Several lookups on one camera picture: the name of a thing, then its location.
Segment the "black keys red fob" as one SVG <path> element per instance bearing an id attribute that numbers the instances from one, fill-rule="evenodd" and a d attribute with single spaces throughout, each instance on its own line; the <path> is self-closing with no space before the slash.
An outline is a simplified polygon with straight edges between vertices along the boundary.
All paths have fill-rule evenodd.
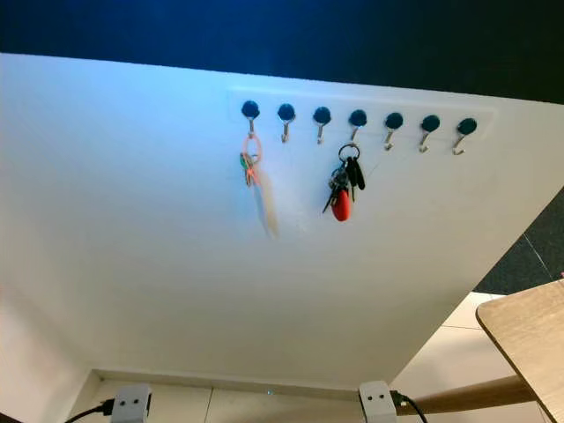
<path id="1" fill-rule="evenodd" d="M 332 210 L 337 221 L 344 222 L 351 217 L 355 190 L 366 188 L 360 156 L 361 149 L 356 144 L 346 144 L 338 150 L 341 165 L 330 174 L 330 196 L 323 207 L 323 212 Z"/>

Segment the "white wall hook rail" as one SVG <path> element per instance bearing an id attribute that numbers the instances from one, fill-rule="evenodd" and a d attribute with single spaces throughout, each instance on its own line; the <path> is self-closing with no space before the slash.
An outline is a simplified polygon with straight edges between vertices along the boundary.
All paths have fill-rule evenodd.
<path id="1" fill-rule="evenodd" d="M 451 146 L 456 141 L 456 126 L 464 118 L 476 118 L 477 129 L 464 139 L 463 147 L 475 137 L 487 136 L 497 121 L 497 109 L 487 106 L 458 104 L 452 100 L 403 100 L 384 95 L 330 95 L 330 93 L 298 92 L 298 90 L 261 89 L 250 87 L 233 87 L 226 92 L 231 120 L 245 125 L 246 118 L 241 115 L 241 105 L 245 100 L 254 100 L 259 105 L 259 117 L 255 121 L 259 137 L 265 141 L 267 137 L 281 141 L 283 125 L 278 118 L 278 108 L 283 102 L 290 102 L 295 108 L 295 121 L 290 126 L 290 140 L 287 145 L 317 145 L 315 131 L 317 126 L 313 120 L 316 108 L 328 108 L 331 111 L 331 122 L 323 130 L 323 145 L 338 148 L 347 144 L 351 133 L 349 116 L 355 109 L 367 112 L 367 125 L 359 130 L 355 144 L 362 145 L 364 153 L 369 153 L 371 145 L 375 152 L 386 152 L 383 140 L 386 136 L 384 118 L 390 113 L 398 112 L 404 117 L 402 128 L 396 130 L 392 137 L 394 149 L 390 152 L 420 153 L 419 141 L 422 137 L 420 121 L 427 115 L 438 115 L 441 126 L 428 137 L 428 150 L 424 153 L 451 153 Z"/>

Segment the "dark floor mat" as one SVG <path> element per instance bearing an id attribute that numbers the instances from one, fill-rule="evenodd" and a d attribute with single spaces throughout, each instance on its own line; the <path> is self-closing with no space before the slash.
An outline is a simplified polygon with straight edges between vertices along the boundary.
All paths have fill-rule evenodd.
<path id="1" fill-rule="evenodd" d="M 508 295 L 564 279 L 564 189 L 475 287 L 475 293 Z"/>

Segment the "wooden table leg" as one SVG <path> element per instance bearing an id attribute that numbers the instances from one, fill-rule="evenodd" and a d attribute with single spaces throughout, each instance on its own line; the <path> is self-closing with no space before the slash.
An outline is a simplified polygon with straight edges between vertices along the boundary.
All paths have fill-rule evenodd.
<path id="1" fill-rule="evenodd" d="M 416 407 L 403 403 L 397 407 L 397 415 L 414 415 L 418 410 L 423 414 L 483 410 L 496 406 L 538 402 L 538 397 L 523 378 L 512 375 L 488 382 L 468 384 L 454 390 L 435 392 L 412 400 Z"/>

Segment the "dark knob metal hook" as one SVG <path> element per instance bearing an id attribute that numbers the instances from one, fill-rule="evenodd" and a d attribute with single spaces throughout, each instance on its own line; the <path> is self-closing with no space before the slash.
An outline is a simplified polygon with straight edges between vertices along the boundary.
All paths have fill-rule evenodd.
<path id="1" fill-rule="evenodd" d="M 359 130 L 367 125 L 367 112 L 363 109 L 355 109 L 349 116 L 349 125 L 351 126 L 351 133 L 349 137 L 350 144 L 355 144 L 356 137 Z"/>
<path id="2" fill-rule="evenodd" d="M 460 156 L 464 154 L 466 150 L 463 147 L 464 139 L 471 136 L 472 133 L 477 129 L 476 118 L 467 117 L 464 118 L 456 126 L 456 141 L 454 145 L 451 146 L 451 152 L 454 156 Z"/>
<path id="3" fill-rule="evenodd" d="M 279 105 L 277 114 L 283 125 L 282 134 L 279 138 L 281 138 L 282 144 L 287 144 L 290 140 L 290 126 L 297 118 L 297 112 L 295 112 L 294 105 L 291 105 L 290 102 L 283 102 L 283 104 Z"/>
<path id="4" fill-rule="evenodd" d="M 319 145 L 325 142 L 325 128 L 331 122 L 331 111 L 328 108 L 316 108 L 313 113 L 313 120 L 317 130 L 315 131 L 315 141 Z"/>
<path id="5" fill-rule="evenodd" d="M 404 124 L 404 117 L 398 112 L 390 113 L 384 118 L 384 129 L 386 130 L 386 136 L 383 140 L 383 149 L 386 152 L 394 149 L 394 142 L 392 142 L 392 137 L 395 136 L 396 130 L 402 128 Z"/>
<path id="6" fill-rule="evenodd" d="M 259 117 L 258 102 L 254 100 L 243 101 L 241 105 L 241 115 L 246 118 L 247 122 L 249 122 L 249 133 L 247 133 L 247 137 L 256 137 L 255 121 Z"/>
<path id="7" fill-rule="evenodd" d="M 422 130 L 422 137 L 420 137 L 419 141 L 419 152 L 424 153 L 428 150 L 427 140 L 428 137 L 434 133 L 435 130 L 438 130 L 441 126 L 441 118 L 438 115 L 427 115 L 420 121 L 420 130 Z"/>

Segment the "light wooden table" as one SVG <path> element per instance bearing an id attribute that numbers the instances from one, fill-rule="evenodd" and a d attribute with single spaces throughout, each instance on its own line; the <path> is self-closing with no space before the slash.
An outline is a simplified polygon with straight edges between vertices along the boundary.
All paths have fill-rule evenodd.
<path id="1" fill-rule="evenodd" d="M 477 322 L 553 423 L 564 423 L 564 279 L 480 305 Z"/>

